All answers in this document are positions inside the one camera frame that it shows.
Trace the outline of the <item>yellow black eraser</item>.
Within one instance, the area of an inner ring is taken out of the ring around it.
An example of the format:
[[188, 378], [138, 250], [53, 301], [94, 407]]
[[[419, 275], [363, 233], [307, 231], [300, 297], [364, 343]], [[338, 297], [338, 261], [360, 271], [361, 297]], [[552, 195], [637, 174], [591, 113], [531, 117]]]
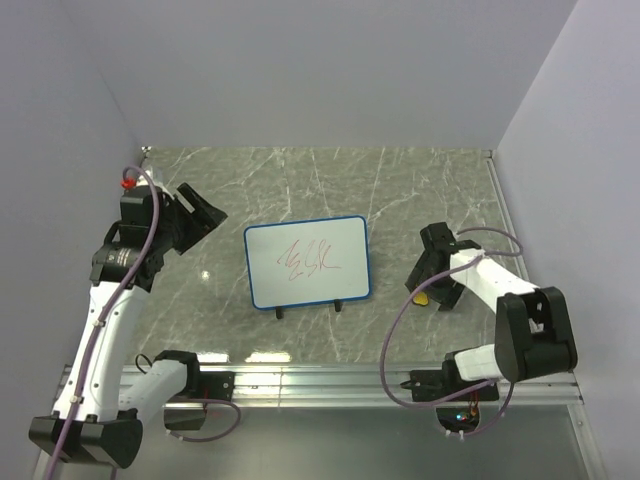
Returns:
[[426, 293], [419, 292], [413, 297], [412, 302], [414, 305], [427, 306], [429, 304], [429, 298]]

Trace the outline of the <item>blue framed whiteboard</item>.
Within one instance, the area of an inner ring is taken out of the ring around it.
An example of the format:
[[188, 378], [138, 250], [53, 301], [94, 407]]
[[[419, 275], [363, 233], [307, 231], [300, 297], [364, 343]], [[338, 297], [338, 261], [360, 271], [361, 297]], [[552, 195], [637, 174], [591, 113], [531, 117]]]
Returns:
[[361, 215], [249, 226], [243, 233], [253, 306], [261, 311], [370, 297]]

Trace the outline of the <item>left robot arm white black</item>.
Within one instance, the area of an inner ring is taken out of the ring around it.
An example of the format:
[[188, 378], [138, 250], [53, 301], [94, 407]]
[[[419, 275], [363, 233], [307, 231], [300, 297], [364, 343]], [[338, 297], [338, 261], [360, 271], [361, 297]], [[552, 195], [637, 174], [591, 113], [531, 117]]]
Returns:
[[166, 350], [150, 371], [121, 388], [126, 348], [169, 251], [183, 254], [227, 218], [189, 184], [173, 196], [145, 182], [125, 189], [121, 218], [92, 258], [89, 308], [71, 372], [50, 414], [36, 416], [29, 439], [54, 461], [128, 468], [145, 424], [165, 403], [196, 399], [200, 363]]

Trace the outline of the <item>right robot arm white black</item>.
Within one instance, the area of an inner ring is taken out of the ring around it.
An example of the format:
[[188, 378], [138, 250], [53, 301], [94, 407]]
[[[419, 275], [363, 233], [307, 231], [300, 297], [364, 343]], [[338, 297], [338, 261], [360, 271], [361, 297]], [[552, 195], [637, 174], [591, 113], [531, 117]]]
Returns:
[[468, 290], [495, 314], [494, 340], [450, 352], [433, 380], [416, 381], [434, 397], [461, 400], [485, 380], [511, 383], [571, 372], [578, 364], [569, 311], [556, 287], [536, 286], [508, 271], [472, 240], [458, 239], [447, 223], [420, 231], [423, 252], [405, 286], [452, 310]]

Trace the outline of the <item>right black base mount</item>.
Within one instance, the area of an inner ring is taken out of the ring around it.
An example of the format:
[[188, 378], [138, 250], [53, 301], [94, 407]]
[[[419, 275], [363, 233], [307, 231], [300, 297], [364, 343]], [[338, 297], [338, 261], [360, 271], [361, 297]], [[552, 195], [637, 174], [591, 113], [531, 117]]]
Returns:
[[[443, 371], [436, 370], [411, 370], [409, 379], [402, 382], [400, 387], [411, 393], [411, 399], [414, 403], [433, 402], [442, 397], [452, 395], [461, 390], [478, 386], [480, 380], [464, 381], [445, 374]], [[459, 395], [452, 401], [469, 401], [477, 399], [479, 401], [497, 401], [500, 398], [498, 387], [496, 385], [487, 385], [468, 392], [465, 395]]]

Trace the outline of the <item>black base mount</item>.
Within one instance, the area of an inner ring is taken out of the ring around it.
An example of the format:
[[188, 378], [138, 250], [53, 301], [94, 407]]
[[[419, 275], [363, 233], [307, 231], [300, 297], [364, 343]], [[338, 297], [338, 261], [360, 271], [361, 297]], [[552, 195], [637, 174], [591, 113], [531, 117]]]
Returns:
[[[478, 386], [480, 380], [464, 381], [445, 374], [443, 371], [436, 370], [411, 370], [409, 379], [402, 382], [400, 387], [411, 393], [411, 399], [414, 403], [433, 402], [442, 397], [452, 395], [461, 390]], [[487, 385], [468, 392], [465, 395], [459, 395], [452, 401], [469, 401], [477, 399], [479, 401], [497, 401], [500, 398], [498, 387], [496, 385]]]
[[231, 401], [235, 387], [232, 371], [205, 371], [198, 377], [196, 398]]

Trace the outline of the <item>aluminium right side rail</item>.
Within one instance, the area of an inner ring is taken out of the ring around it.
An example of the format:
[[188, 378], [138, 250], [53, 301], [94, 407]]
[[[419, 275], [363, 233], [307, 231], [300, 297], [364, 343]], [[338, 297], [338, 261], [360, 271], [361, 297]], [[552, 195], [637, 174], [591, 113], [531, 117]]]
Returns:
[[[491, 182], [497, 196], [503, 224], [506, 227], [506, 231], [511, 235], [516, 235], [516, 230], [514, 228], [514, 224], [511, 218], [511, 214], [506, 202], [506, 197], [504, 196], [504, 192], [502, 186], [500, 184], [500, 180], [498, 177], [498, 172], [494, 162], [494, 151], [493, 150], [483, 150], [482, 156], [487, 164], [487, 168], [489, 171], [489, 176], [491, 178]], [[517, 272], [525, 279], [529, 279], [529, 274], [526, 268], [525, 260], [522, 255], [515, 259], [516, 270]]]

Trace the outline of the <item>aluminium rail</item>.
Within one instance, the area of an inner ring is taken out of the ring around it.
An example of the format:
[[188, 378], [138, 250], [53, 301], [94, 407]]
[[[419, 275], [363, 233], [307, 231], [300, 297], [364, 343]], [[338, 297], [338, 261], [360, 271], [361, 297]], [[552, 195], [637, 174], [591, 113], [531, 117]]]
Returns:
[[[204, 364], [206, 373], [235, 374], [232, 401], [247, 408], [387, 408], [395, 403], [383, 390], [375, 364], [292, 363]], [[512, 406], [581, 405], [573, 374], [518, 383]]]
[[[491, 178], [491, 182], [497, 196], [503, 224], [506, 227], [506, 231], [511, 235], [516, 235], [516, 230], [514, 228], [514, 224], [511, 218], [511, 214], [506, 202], [506, 197], [504, 196], [504, 192], [502, 186], [500, 184], [500, 180], [498, 177], [498, 172], [494, 162], [494, 151], [493, 150], [483, 150], [482, 156], [487, 164], [487, 168], [489, 171], [489, 176]], [[516, 270], [517, 272], [525, 279], [529, 279], [529, 274], [526, 268], [525, 260], [522, 255], [515, 259]]]

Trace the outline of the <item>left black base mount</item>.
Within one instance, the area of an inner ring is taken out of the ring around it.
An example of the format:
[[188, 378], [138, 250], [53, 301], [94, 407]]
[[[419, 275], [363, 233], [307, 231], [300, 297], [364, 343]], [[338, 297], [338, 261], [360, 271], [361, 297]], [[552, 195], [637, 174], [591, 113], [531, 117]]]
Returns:
[[235, 387], [232, 371], [205, 371], [198, 377], [196, 398], [231, 401]]

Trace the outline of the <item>aluminium front rail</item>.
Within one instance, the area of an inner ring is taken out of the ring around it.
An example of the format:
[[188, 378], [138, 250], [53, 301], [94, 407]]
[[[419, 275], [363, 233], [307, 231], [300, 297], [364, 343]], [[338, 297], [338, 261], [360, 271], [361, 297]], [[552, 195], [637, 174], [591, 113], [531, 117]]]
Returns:
[[[247, 408], [387, 408], [395, 403], [383, 390], [375, 364], [292, 363], [204, 364], [206, 373], [235, 374], [232, 401]], [[573, 374], [518, 383], [512, 406], [581, 405]]]

